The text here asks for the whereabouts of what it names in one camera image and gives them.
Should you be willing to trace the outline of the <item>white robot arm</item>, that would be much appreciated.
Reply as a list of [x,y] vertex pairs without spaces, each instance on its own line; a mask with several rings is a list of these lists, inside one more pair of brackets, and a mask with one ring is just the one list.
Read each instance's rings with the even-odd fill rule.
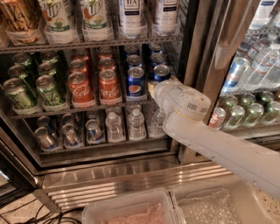
[[205,125],[210,99],[176,78],[153,83],[149,92],[165,113],[169,137],[280,200],[279,152]]

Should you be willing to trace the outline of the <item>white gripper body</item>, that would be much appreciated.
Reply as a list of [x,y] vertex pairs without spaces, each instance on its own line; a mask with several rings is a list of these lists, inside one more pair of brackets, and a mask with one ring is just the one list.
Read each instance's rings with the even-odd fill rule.
[[154,101],[168,116],[172,111],[187,115],[184,100],[186,99],[187,86],[180,81],[169,79],[159,82],[153,91]]

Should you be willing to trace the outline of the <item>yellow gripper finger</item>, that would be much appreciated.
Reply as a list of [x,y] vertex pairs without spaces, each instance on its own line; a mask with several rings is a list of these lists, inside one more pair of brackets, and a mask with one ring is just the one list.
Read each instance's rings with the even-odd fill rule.
[[152,81],[148,81],[147,85],[148,85],[148,91],[149,91],[150,95],[153,96],[156,84]]

